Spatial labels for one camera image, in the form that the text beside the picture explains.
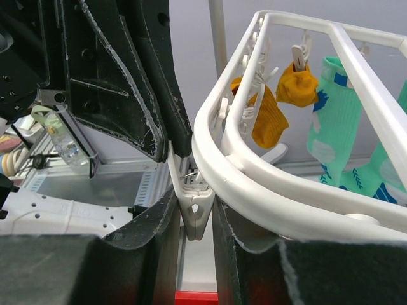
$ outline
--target black machine part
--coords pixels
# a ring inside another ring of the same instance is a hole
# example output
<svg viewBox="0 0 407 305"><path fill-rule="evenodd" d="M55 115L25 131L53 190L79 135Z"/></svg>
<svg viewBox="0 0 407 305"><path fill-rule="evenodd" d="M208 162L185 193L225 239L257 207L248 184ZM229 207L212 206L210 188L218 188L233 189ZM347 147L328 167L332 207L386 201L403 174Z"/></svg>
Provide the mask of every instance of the black machine part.
<svg viewBox="0 0 407 305"><path fill-rule="evenodd" d="M173 304L179 221L169 189L103 240L1 236L0 304Z"/></svg>
<svg viewBox="0 0 407 305"><path fill-rule="evenodd" d="M79 122L156 162L169 141L191 154L168 0L2 0L0 77L0 117L10 122L37 89L53 90Z"/></svg>
<svg viewBox="0 0 407 305"><path fill-rule="evenodd" d="M407 304L407 244L291 241L220 198L212 212L219 304Z"/></svg>

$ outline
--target metal clip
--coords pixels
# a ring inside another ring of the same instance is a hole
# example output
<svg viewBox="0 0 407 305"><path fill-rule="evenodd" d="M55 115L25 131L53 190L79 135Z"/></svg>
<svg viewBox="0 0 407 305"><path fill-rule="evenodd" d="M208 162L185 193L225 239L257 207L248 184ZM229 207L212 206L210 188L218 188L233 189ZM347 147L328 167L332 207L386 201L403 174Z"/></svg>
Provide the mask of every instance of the metal clip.
<svg viewBox="0 0 407 305"><path fill-rule="evenodd" d="M187 176L181 176L179 173L179 165L171 141L169 142L168 168L178 198L186 236L189 240L201 240L212 210L215 192L204 183L186 184L183 182ZM192 210L193 205L198 206L196 212Z"/></svg>
<svg viewBox="0 0 407 305"><path fill-rule="evenodd" d="M38 90L36 101L43 106L64 105L66 103L66 92L63 90Z"/></svg>

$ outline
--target sock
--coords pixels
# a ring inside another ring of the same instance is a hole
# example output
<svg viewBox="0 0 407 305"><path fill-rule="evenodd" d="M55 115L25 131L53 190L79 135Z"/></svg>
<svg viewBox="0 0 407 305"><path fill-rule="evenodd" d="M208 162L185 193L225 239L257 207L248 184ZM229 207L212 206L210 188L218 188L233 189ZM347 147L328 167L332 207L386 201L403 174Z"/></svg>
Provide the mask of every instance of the sock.
<svg viewBox="0 0 407 305"><path fill-rule="evenodd" d="M236 78L231 84L234 95L236 95L241 80L241 77ZM250 99L249 104L254 105L256 98L257 94ZM273 148L279 142L283 131L288 127L288 121L277 106L274 94L269 87L265 86L265 94L252 131L253 140L262 148Z"/></svg>
<svg viewBox="0 0 407 305"><path fill-rule="evenodd" d="M339 58L326 57L314 104L307 149L322 165L321 182L340 185L355 142L362 104Z"/></svg>
<svg viewBox="0 0 407 305"><path fill-rule="evenodd" d="M306 107L318 102L317 87L318 79L312 76L309 66L306 65L305 71L294 72L292 62L281 75L276 99L278 102Z"/></svg>
<svg viewBox="0 0 407 305"><path fill-rule="evenodd" d="M407 82L404 83L398 102L407 112ZM381 142L368 164L342 174L340 188L390 203L407 204L406 189Z"/></svg>

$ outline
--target white clothes hanger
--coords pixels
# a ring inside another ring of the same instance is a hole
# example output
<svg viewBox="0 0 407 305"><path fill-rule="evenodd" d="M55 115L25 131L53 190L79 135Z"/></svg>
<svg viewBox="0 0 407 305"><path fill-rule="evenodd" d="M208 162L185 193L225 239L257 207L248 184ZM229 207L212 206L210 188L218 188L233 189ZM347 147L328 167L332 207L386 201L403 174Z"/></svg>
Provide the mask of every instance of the white clothes hanger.
<svg viewBox="0 0 407 305"><path fill-rule="evenodd" d="M258 41L226 118L219 149L210 136L209 117L216 112L217 102L230 83L257 24L261 27ZM403 184L407 185L407 115L350 39L399 48L407 55L405 37L278 11L257 12L196 116L192 144L202 176L218 196L244 217L289 238L407 240L407 208L290 175L268 164L245 145L238 132L238 122L267 26L272 24L330 36L375 131ZM347 214L366 214L365 218L372 217L375 221L346 217Z"/></svg>

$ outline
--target gray wall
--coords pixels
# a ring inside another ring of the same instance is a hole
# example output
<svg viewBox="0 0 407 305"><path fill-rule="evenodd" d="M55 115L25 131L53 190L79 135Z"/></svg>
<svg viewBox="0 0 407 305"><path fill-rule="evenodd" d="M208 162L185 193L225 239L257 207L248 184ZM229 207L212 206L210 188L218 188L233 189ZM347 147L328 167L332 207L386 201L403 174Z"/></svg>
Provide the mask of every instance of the gray wall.
<svg viewBox="0 0 407 305"><path fill-rule="evenodd" d="M228 58L230 58L253 14L258 10L290 11L302 15L324 18L372 29L407 34L405 0L224 0L224 18ZM207 0L170 0L170 26L174 63L184 103L193 125L194 118L216 82L216 68L210 29ZM274 91L282 71L291 62L291 46L301 41L302 31L287 27L272 30L272 62L280 68L268 84ZM311 70L315 76L321 71L322 58L335 55L327 36L312 33L314 43L310 57ZM368 58L372 68L390 92L397 98L407 78L407 60L395 49L371 46ZM312 159L305 143L310 126L312 106L299 109L280 104L290 122L290 128L282 137L289 146L287 161ZM91 131L92 138L101 155L107 159L127 159L139 154L127 144L115 139L105 139ZM359 134L354 146L354 156L371 154L377 137L365 113L362 115ZM252 149L261 154L264 150L255 144Z"/></svg>

